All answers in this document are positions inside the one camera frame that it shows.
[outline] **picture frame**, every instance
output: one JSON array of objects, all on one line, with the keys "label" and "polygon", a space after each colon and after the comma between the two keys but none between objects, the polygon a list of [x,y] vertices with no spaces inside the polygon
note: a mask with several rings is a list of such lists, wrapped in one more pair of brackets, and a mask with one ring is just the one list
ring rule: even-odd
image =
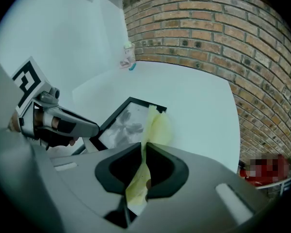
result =
[{"label": "picture frame", "polygon": [[[143,101],[143,100],[140,100],[140,99],[129,97],[101,125],[98,135],[95,136],[95,137],[90,138],[90,141],[97,148],[98,151],[102,151],[102,150],[118,147],[118,146],[114,145],[114,142],[113,142],[113,144],[108,142],[109,138],[113,138],[114,135],[112,137],[110,137],[111,133],[110,132],[106,132],[106,131],[112,131],[112,133],[113,133],[114,130],[112,130],[112,128],[115,128],[116,132],[118,132],[118,134],[121,133],[120,132],[121,129],[126,131],[126,132],[130,131],[130,139],[133,138],[134,136],[135,136],[135,139],[138,139],[138,137],[140,137],[140,134],[143,131],[143,128],[141,128],[140,125],[139,125],[139,124],[142,124],[142,123],[133,123],[131,125],[124,125],[124,124],[122,124],[123,120],[124,120],[123,118],[125,117],[125,119],[127,119],[128,118],[127,115],[129,114],[129,116],[131,116],[131,114],[133,113],[133,114],[135,114],[135,119],[137,118],[137,120],[138,120],[138,116],[139,116],[139,117],[142,117],[141,121],[146,122],[147,111],[148,111],[148,108],[149,108],[150,105],[156,106],[157,110],[160,113],[167,111],[167,108],[163,107],[161,105],[157,105],[157,104],[154,104],[154,103],[151,103],[151,102],[147,102],[147,101]],[[127,137],[124,136],[123,132],[122,132],[122,135],[123,135],[123,138],[121,139],[121,141],[122,141],[121,144],[124,144],[124,143],[129,144],[130,142],[128,141]]]}]

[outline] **blurred object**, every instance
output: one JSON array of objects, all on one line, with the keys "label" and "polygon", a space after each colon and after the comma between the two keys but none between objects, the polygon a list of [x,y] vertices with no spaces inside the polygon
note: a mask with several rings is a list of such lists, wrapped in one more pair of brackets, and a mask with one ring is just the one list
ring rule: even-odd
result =
[{"label": "blurred object", "polygon": [[136,62],[135,58],[135,44],[128,41],[124,45],[125,58],[120,62],[121,68],[132,67]]},{"label": "blurred object", "polygon": [[289,162],[279,154],[263,155],[260,159],[250,160],[247,168],[240,170],[240,176],[254,186],[262,186],[286,179],[289,173]]}]

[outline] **black frame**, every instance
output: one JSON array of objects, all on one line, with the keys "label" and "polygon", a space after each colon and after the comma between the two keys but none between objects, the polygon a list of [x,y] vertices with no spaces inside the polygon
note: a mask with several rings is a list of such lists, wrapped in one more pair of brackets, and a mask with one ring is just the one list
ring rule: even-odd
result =
[{"label": "black frame", "polygon": [[100,131],[98,133],[97,136],[90,138],[90,141],[93,143],[93,145],[99,150],[106,150],[108,149],[100,140],[99,137],[105,132],[106,129],[108,129],[116,120],[116,118],[121,114],[122,111],[124,111],[124,109],[130,104],[130,103],[136,103],[138,105],[144,106],[144,107],[149,107],[150,105],[155,105],[157,107],[157,110],[162,113],[162,112],[166,112],[167,108],[154,104],[154,103],[150,103],[150,102],[146,102],[140,99],[136,99],[136,98],[132,98],[129,97],[124,103],[122,103],[122,105],[120,107],[117,108],[117,110],[115,112],[113,112],[113,114],[101,125],[100,127]]}]

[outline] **white surface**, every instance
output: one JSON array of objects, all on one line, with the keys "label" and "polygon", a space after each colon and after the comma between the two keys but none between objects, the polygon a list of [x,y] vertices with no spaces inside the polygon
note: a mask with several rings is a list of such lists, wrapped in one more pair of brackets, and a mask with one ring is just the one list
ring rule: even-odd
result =
[{"label": "white surface", "polygon": [[0,23],[0,63],[12,75],[32,56],[73,110],[72,90],[117,68],[127,40],[121,0],[16,0]]},{"label": "white surface", "polygon": [[133,71],[108,71],[73,90],[76,112],[98,125],[128,97],[167,107],[174,131],[170,146],[207,156],[237,172],[240,130],[226,80],[192,68],[137,62]]}]

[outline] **robotic arm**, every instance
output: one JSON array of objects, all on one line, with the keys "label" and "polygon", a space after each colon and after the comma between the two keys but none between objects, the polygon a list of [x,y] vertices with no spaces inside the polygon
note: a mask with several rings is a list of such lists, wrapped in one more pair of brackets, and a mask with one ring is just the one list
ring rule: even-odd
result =
[{"label": "robotic arm", "polygon": [[[18,124],[23,135],[41,139],[48,147],[67,146],[76,137],[93,137],[99,126],[58,105],[60,91],[51,86],[30,57],[13,75],[15,84],[24,92],[16,107]],[[34,125],[35,111],[43,112],[43,125]],[[53,118],[59,123],[52,127]]]}]

